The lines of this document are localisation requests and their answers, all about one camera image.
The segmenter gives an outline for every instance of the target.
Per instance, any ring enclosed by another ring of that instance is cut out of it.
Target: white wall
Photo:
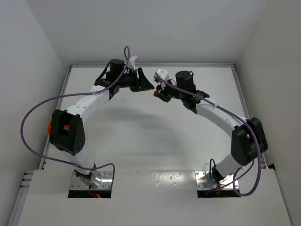
[[[25,0],[0,0],[0,225],[7,225],[25,170],[38,167],[20,138],[23,116],[59,94],[65,69]],[[25,126],[25,136],[42,151],[56,103],[41,107]]]
[[[64,63],[231,62],[267,0],[27,0]]]
[[[293,225],[301,225],[301,1],[270,0],[238,63],[264,125]]]

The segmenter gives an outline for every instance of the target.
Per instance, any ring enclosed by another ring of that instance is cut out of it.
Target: white ceiling panel
[[[27,0],[65,64],[234,62],[267,0]]]

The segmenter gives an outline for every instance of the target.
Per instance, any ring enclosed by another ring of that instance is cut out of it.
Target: cable
[[[199,99],[201,99],[201,100],[203,100],[203,101],[205,101],[205,102],[207,102],[207,103],[209,103],[209,104],[215,106],[215,103],[213,103],[213,102],[211,102],[211,101],[209,101],[209,100],[203,98],[202,96],[200,96],[200,95],[198,95],[198,94],[188,92],[188,91],[183,90],[183,89],[180,89],[180,88],[178,88],[178,87],[176,87],[176,86],[174,86],[174,85],[172,85],[172,84],[169,84],[169,83],[166,82],[164,79],[162,79],[162,78],[158,75],[157,72],[155,73],[155,76],[156,76],[156,78],[157,78],[159,81],[165,83],[167,86],[169,86],[169,87],[171,87],[171,88],[173,88],[173,89],[175,89],[175,90],[177,90],[177,91],[180,91],[180,92],[182,92],[182,93],[186,93],[186,94],[191,95],[191,96],[193,96],[193,97],[197,97],[197,98],[199,98]],[[257,171],[256,181],[255,181],[255,183],[254,183],[254,186],[252,187],[252,189],[251,189],[248,193],[240,194],[241,196],[242,196],[242,195],[243,195],[243,196],[249,196],[249,195],[253,194],[254,191],[256,190],[256,188],[257,188],[257,186],[258,186],[258,184],[259,184],[259,181],[260,181],[260,177],[261,177],[261,152],[260,152],[260,148],[259,148],[259,143],[258,143],[257,137],[256,137],[254,131],[252,130],[252,128],[246,123],[246,121],[244,121],[243,119],[241,119],[238,115],[236,115],[236,114],[230,112],[229,110],[227,110],[227,109],[225,109],[225,108],[223,108],[223,107],[221,107],[221,106],[216,106],[216,108],[218,108],[218,109],[224,111],[225,113],[227,113],[227,114],[231,115],[232,117],[235,117],[235,118],[237,118],[239,121],[241,121],[241,122],[248,128],[248,130],[250,131],[250,134],[251,134],[251,136],[252,136],[252,138],[253,138],[253,140],[254,140],[254,143],[255,143],[255,146],[256,146],[257,158],[258,158],[258,171]]]
[[[95,198],[94,194],[91,192],[91,187],[89,187],[89,195]]]
[[[100,90],[100,91],[97,91],[95,92],[96,94],[99,94],[99,93],[102,93],[106,90],[109,90],[111,87],[113,87],[117,82],[118,80],[122,77],[122,75],[124,74],[124,72],[126,71],[127,69],[127,65],[128,65],[128,62],[129,62],[129,56],[130,56],[130,49],[128,46],[125,46],[124,48],[124,55],[127,59],[126,63],[125,63],[125,66],[122,70],[122,72],[120,73],[120,75],[117,77],[117,79],[111,84],[109,85],[108,87]],[[20,135],[21,135],[21,139],[24,143],[24,145],[26,146],[26,148],[31,151],[32,153],[34,153],[35,155],[41,157],[41,158],[44,158],[44,159],[49,159],[49,160],[53,160],[53,161],[58,161],[58,162],[62,162],[62,163],[66,163],[66,164],[69,164],[69,165],[72,165],[72,166],[75,166],[77,168],[80,168],[80,169],[83,169],[83,170],[98,170],[98,169],[101,169],[103,167],[106,167],[106,166],[112,166],[113,167],[113,175],[112,175],[112,184],[111,184],[111,192],[112,192],[112,187],[113,187],[113,182],[114,182],[114,177],[115,177],[115,165],[113,163],[108,163],[108,164],[105,164],[105,165],[102,165],[102,166],[99,166],[99,167],[95,167],[95,168],[86,168],[86,167],[82,167],[82,166],[79,166],[79,165],[75,165],[74,163],[72,162],[69,162],[69,161],[64,161],[64,160],[61,160],[61,159],[56,159],[56,158],[52,158],[52,157],[48,157],[46,155],[42,155],[36,151],[34,151],[29,145],[28,143],[26,142],[25,140],[25,137],[24,137],[24,124],[25,124],[25,121],[26,119],[28,118],[28,116],[35,110],[37,109],[39,106],[43,105],[44,103],[47,103],[51,100],[55,100],[55,99],[60,99],[60,98],[63,98],[63,97],[74,97],[74,96],[88,96],[88,95],[94,95],[94,93],[72,93],[72,94],[65,94],[65,95],[60,95],[60,96],[56,96],[56,97],[52,97],[52,98],[49,98],[49,99],[46,99],[40,103],[38,103],[37,105],[35,105],[32,109],[30,109],[28,111],[28,113],[24,116],[22,122],[21,122],[21,127],[20,127]]]
[[[175,80],[173,80],[173,79],[168,79],[167,82],[168,82],[168,81],[173,81],[175,84],[177,84],[177,83],[175,82]]]
[[[233,178],[236,177],[236,175],[238,174],[238,172],[239,172],[240,170],[241,170],[241,168],[239,168],[238,170],[236,170],[236,172],[234,173]],[[236,190],[235,184],[234,184],[234,180],[233,180],[232,183],[233,183],[233,190],[234,190],[235,194],[240,195],[240,196],[247,196],[246,194],[242,194],[242,193],[240,193],[238,190]]]
[[[216,181],[214,180],[212,180],[212,173],[211,173],[211,162],[213,161],[213,164],[214,164],[214,166],[216,166],[216,164],[215,164],[215,161],[214,161],[214,159],[210,159],[210,162],[209,162],[209,177],[210,177],[210,179],[211,179],[211,181],[212,182],[215,182],[216,183]]]
[[[127,70],[126,70],[126,74],[131,71],[131,69],[128,67]]]

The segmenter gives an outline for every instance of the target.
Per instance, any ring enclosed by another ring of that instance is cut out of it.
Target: rectangular opening
[[[97,195],[100,196],[101,199],[110,199],[111,192],[108,191],[94,191],[92,190],[91,195],[89,190],[69,190],[68,198],[98,198]]]
[[[198,191],[198,198],[231,198],[240,197],[233,190],[220,190],[216,192]]]

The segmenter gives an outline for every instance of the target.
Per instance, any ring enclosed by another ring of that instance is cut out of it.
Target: cable tie
[[[92,90],[92,94],[93,94],[94,96],[97,96],[97,93],[95,93],[94,90]]]

